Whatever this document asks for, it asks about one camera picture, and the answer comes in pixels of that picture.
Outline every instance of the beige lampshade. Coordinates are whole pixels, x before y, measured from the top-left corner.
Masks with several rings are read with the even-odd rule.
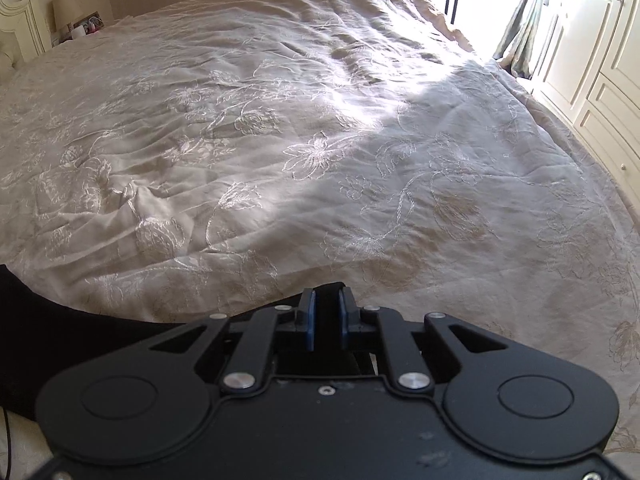
[[[60,30],[82,18],[82,10],[76,0],[53,0],[53,15],[56,19],[56,29]]]

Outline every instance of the bedspread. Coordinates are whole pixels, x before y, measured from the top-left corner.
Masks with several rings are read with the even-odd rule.
[[[0,89],[0,262],[68,306],[236,314],[343,281],[586,366],[640,470],[638,232],[430,0],[191,0]]]

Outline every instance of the cream wardrobe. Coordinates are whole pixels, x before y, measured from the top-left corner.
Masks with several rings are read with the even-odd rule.
[[[534,95],[578,133],[640,213],[639,0],[556,0]]]

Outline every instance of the silver screw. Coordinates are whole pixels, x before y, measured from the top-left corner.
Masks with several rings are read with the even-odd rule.
[[[229,388],[244,390],[245,388],[251,388],[255,384],[255,377],[246,372],[233,372],[226,375],[222,382]]]
[[[398,382],[410,390],[420,390],[429,386],[431,380],[420,372],[407,372],[398,377]]]
[[[324,396],[333,395],[335,393],[335,388],[332,386],[320,386],[318,388],[318,393]]]

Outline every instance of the cream headboard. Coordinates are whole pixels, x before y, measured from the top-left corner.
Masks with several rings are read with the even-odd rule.
[[[51,49],[51,36],[40,0],[20,0],[8,4],[0,0],[0,52],[19,68]]]

